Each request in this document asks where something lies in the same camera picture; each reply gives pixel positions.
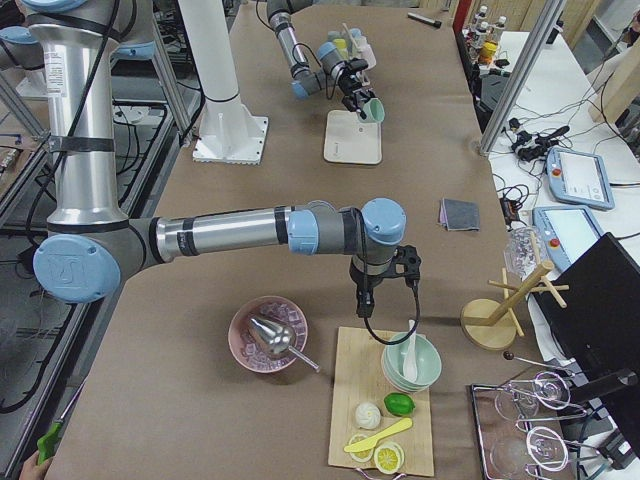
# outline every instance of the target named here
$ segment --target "pink bowl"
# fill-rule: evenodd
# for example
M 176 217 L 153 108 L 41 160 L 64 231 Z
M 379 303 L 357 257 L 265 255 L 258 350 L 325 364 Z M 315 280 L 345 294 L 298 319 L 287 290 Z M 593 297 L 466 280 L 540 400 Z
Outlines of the pink bowl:
M 245 303 L 229 325 L 229 349 L 244 368 L 257 373 L 283 370 L 296 359 L 293 355 L 272 359 L 264 353 L 249 333 L 249 316 L 259 313 L 289 324 L 296 332 L 295 347 L 302 351 L 307 343 L 307 320 L 295 303 L 283 297 L 259 297 Z

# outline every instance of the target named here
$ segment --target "black marker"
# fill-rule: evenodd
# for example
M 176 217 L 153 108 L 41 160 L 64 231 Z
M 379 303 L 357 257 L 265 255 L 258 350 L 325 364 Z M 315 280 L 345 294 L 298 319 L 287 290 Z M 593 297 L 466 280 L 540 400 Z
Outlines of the black marker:
M 422 15 L 418 15 L 417 13 L 407 13 L 407 16 L 421 23 L 431 25 L 433 28 L 440 28 L 442 26 L 442 22 L 440 20 L 432 20 L 430 18 L 423 17 Z

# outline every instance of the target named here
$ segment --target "metal scoop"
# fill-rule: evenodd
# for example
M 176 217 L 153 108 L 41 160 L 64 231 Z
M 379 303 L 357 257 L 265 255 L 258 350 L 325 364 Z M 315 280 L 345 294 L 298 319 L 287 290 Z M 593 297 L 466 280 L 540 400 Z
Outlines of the metal scoop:
M 269 357 L 282 358 L 293 353 L 316 373 L 320 372 L 317 363 L 293 346 L 296 343 L 296 332 L 289 325 L 262 315 L 251 315 L 249 333 Z

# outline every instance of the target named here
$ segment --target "yellow knife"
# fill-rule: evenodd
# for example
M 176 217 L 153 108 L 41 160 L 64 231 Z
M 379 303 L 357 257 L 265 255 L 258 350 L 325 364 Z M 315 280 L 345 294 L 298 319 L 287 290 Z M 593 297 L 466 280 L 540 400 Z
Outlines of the yellow knife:
M 402 420 L 397 421 L 390 427 L 381 430 L 375 435 L 370 436 L 369 438 L 365 438 L 364 440 L 360 440 L 359 442 L 352 443 L 351 445 L 347 445 L 344 447 L 344 451 L 347 453 L 358 453 L 364 452 L 365 450 L 371 450 L 376 446 L 379 440 L 390 437 L 391 435 L 395 435 L 396 433 L 403 432 L 413 426 L 413 421 L 410 418 L 403 418 Z

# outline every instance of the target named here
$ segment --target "metal handle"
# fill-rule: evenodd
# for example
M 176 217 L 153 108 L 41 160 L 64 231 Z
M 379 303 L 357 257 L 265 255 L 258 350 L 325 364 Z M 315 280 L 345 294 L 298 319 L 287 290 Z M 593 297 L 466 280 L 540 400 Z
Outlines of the metal handle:
M 313 360 L 311 360 L 309 357 L 307 357 L 304 353 L 302 353 L 300 350 L 298 350 L 295 347 L 289 346 L 289 351 L 291 353 L 293 353 L 296 357 L 298 357 L 300 360 L 302 360 L 304 363 L 306 363 L 307 365 L 309 365 L 311 368 L 313 368 L 316 373 L 320 373 L 321 367 L 320 365 L 318 365 L 316 362 L 314 362 Z

